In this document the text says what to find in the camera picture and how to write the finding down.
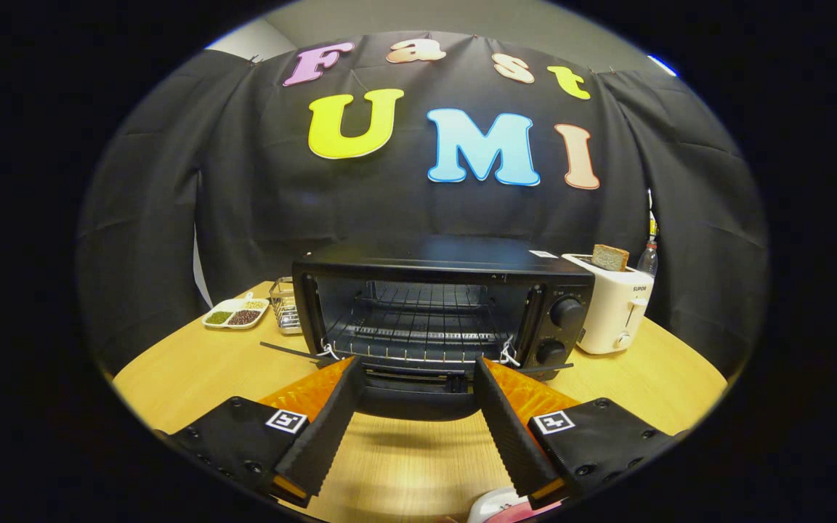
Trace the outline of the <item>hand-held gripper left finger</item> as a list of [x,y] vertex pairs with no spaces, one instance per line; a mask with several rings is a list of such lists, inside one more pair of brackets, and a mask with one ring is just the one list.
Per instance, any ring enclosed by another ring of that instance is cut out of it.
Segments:
[[227,398],[157,434],[243,489],[304,508],[320,493],[364,389],[361,358],[348,357],[260,400]]

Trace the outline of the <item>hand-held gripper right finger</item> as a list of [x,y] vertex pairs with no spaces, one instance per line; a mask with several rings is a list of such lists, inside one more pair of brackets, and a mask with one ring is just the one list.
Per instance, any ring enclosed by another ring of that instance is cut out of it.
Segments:
[[587,498],[678,442],[607,397],[574,400],[484,357],[474,398],[516,493],[533,508]]

